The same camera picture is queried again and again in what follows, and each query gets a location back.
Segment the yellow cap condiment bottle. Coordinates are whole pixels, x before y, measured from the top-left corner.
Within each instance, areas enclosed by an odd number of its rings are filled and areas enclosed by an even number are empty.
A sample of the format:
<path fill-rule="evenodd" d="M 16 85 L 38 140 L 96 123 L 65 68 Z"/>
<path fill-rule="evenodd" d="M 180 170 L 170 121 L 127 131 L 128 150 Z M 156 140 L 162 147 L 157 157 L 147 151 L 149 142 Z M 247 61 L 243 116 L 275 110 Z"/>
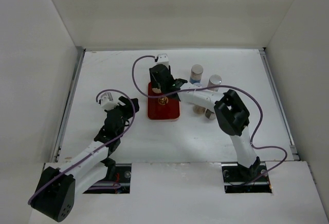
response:
<path fill-rule="evenodd" d="M 159 88 L 153 88 L 153 87 L 152 87 L 152 92 L 155 93 L 155 94 L 157 94 L 157 95 L 159 95 L 159 94 L 162 93 Z"/>

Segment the pink cap condiment bottle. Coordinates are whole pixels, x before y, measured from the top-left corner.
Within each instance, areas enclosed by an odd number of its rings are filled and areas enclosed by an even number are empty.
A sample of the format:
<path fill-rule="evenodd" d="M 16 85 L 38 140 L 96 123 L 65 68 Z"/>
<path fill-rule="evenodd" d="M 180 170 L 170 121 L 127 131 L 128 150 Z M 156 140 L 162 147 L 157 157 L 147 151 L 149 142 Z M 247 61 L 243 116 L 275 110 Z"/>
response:
<path fill-rule="evenodd" d="M 193 111 L 196 114 L 201 115 L 201 114 L 204 114 L 205 113 L 206 108 L 205 107 L 202 107 L 202 106 L 199 106 L 199 105 L 194 105 L 193 106 Z"/>

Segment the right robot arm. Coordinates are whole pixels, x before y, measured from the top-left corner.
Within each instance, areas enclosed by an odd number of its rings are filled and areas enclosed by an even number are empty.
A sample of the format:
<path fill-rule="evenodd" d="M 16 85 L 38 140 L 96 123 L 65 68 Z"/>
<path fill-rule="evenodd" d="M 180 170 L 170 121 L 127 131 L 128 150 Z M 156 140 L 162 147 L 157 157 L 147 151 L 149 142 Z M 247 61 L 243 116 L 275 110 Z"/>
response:
<path fill-rule="evenodd" d="M 149 72 L 152 87 L 159 89 L 167 98 L 202 106 L 215 113 L 220 129 L 232 140 L 239 176 L 246 181 L 253 180 L 257 176 L 260 159 L 250 141 L 250 112 L 236 91 L 203 90 L 184 79 L 174 79 L 164 64 L 155 65 Z"/>

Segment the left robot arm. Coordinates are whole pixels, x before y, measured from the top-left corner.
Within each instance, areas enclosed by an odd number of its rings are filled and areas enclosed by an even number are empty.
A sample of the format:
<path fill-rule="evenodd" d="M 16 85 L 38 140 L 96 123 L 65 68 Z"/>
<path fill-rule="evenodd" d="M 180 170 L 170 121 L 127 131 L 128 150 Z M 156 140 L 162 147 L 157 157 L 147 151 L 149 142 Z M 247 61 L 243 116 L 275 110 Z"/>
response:
<path fill-rule="evenodd" d="M 139 111 L 137 98 L 121 96 L 119 103 L 104 107 L 106 119 L 91 144 L 71 161 L 60 167 L 43 170 L 35 193 L 28 204 L 56 222 L 72 211 L 75 197 L 102 180 L 115 178 L 115 162 L 110 155 L 130 128 Z"/>

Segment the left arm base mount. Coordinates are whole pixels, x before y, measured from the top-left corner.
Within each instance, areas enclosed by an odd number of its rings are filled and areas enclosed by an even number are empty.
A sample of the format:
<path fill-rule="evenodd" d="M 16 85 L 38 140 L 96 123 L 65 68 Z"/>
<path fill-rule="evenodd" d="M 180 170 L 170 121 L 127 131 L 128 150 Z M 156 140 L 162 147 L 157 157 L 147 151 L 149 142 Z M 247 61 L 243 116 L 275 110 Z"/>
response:
<path fill-rule="evenodd" d="M 129 194 L 132 178 L 132 164 L 119 163 L 107 158 L 102 161 L 107 167 L 106 176 L 97 181 L 84 194 Z"/>

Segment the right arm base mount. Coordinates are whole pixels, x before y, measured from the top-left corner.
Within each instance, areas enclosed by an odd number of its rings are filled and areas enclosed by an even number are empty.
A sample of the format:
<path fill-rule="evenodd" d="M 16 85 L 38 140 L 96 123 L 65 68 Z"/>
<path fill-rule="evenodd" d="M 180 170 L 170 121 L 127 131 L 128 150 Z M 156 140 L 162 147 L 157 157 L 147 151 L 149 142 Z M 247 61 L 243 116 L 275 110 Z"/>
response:
<path fill-rule="evenodd" d="M 272 193 L 272 188 L 268 175 L 259 176 L 267 170 L 266 164 L 262 162 L 256 171 L 256 175 L 251 178 L 242 176 L 236 163 L 222 164 L 222 175 L 224 181 L 224 191 L 227 194 L 247 194 L 247 193 Z"/>

